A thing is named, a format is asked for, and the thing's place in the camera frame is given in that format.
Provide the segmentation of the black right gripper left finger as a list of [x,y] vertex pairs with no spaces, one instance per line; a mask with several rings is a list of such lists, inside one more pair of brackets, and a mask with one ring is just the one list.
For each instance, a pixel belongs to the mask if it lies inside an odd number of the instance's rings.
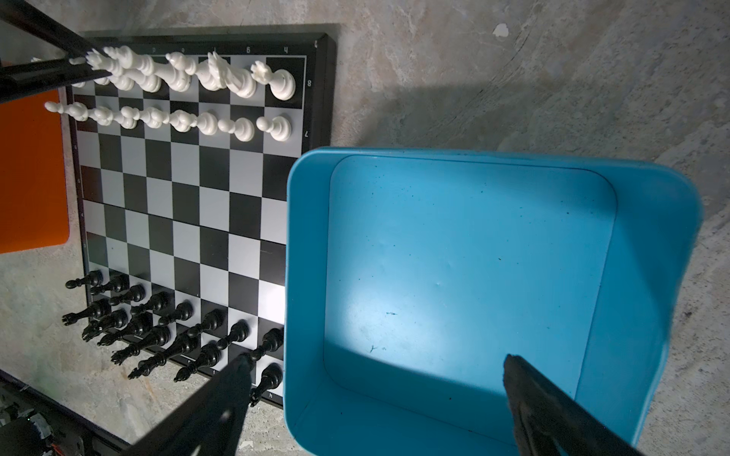
[[240,355],[124,455],[234,455],[249,408],[252,361]]

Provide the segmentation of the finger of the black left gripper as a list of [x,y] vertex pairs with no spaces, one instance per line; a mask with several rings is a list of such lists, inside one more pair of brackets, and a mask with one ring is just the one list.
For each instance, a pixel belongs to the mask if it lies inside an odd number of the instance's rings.
[[60,59],[1,68],[2,103],[110,75],[108,71],[94,70],[86,63],[87,54],[95,49],[91,41],[66,28],[28,2],[3,1],[1,20],[66,53]]

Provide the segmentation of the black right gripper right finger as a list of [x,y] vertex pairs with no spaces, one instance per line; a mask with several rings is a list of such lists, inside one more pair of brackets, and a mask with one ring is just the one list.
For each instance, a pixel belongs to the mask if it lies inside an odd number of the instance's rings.
[[505,358],[504,388],[522,455],[640,453],[519,355]]

